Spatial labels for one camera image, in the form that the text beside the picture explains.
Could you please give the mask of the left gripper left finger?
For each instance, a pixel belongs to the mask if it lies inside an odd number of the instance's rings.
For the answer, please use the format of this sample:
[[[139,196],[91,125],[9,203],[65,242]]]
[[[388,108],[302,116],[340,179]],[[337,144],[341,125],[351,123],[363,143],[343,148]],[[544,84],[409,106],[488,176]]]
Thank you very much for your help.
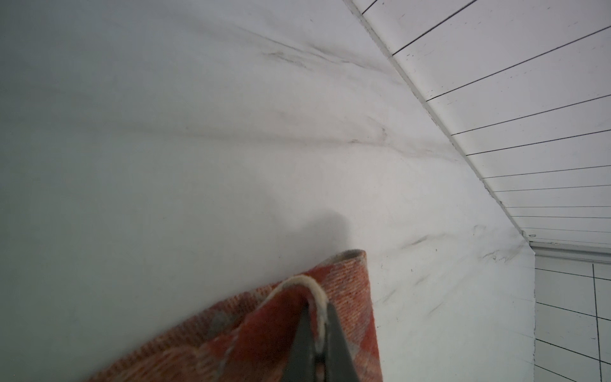
[[[295,331],[281,382],[314,382],[316,350],[309,307],[304,307]]]

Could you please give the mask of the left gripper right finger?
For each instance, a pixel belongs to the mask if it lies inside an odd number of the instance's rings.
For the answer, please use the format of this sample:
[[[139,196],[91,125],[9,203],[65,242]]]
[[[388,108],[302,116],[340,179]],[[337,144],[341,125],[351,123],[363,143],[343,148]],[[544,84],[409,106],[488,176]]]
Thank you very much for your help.
[[[326,324],[324,368],[326,382],[360,381],[337,315],[329,315]]]

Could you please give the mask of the red plaid skirt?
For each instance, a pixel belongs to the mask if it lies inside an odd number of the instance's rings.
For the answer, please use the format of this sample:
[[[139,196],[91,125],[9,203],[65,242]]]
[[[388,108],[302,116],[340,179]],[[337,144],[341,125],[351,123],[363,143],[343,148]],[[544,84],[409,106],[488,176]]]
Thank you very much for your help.
[[[304,307],[316,377],[324,381],[329,315],[337,315],[360,381],[383,378],[367,256],[344,251],[316,267],[202,310],[97,372],[95,381],[280,381]]]

